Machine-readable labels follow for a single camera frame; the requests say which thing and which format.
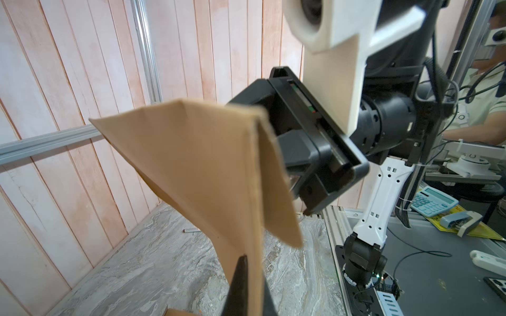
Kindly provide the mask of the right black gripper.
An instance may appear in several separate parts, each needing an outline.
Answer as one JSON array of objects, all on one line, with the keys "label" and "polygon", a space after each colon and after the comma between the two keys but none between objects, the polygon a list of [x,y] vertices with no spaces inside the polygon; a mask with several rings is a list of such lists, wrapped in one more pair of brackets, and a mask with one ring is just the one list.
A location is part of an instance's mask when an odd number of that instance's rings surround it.
[{"label": "right black gripper", "polygon": [[289,67],[272,68],[230,102],[267,110],[285,169],[298,178],[291,192],[306,205],[305,215],[320,213],[368,174],[364,154]]}]

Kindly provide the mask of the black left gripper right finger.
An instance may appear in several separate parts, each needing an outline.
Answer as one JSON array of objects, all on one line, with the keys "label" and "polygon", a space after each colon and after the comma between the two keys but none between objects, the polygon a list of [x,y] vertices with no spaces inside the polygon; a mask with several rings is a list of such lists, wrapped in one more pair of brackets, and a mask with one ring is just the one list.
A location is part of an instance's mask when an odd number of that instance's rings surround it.
[{"label": "black left gripper right finger", "polygon": [[278,316],[276,312],[273,298],[270,293],[270,289],[268,286],[264,287],[264,305],[263,305],[263,316]]}]

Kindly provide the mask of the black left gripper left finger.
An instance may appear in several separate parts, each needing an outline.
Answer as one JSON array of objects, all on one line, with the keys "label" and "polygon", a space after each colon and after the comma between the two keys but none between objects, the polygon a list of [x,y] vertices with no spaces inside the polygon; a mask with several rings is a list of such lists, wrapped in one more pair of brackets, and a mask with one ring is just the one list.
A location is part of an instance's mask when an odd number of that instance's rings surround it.
[{"label": "black left gripper left finger", "polygon": [[238,258],[221,316],[246,316],[248,311],[248,259]]}]

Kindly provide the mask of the brown file bag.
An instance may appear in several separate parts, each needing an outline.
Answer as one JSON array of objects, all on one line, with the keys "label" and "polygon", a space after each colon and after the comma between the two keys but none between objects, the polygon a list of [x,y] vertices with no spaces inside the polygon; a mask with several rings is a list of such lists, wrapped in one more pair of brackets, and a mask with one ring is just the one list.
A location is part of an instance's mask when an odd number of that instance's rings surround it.
[{"label": "brown file bag", "polygon": [[91,123],[153,193],[211,240],[229,282],[246,262],[245,312],[261,315],[264,234],[303,245],[266,109],[176,99]]},{"label": "brown file bag", "polygon": [[193,313],[167,308],[163,316],[196,316]]}]

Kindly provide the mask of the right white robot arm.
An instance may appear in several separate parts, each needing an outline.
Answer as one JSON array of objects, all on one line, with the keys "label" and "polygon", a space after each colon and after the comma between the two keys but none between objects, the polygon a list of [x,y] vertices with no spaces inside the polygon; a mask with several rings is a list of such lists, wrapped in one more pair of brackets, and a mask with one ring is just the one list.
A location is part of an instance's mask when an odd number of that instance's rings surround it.
[{"label": "right white robot arm", "polygon": [[400,315],[399,288],[383,297],[390,215],[449,116],[449,81],[434,59],[446,1],[284,1],[304,46],[303,77],[275,67],[234,97],[270,116],[307,215],[323,211],[367,175],[375,179],[361,219],[335,246],[349,315]]}]

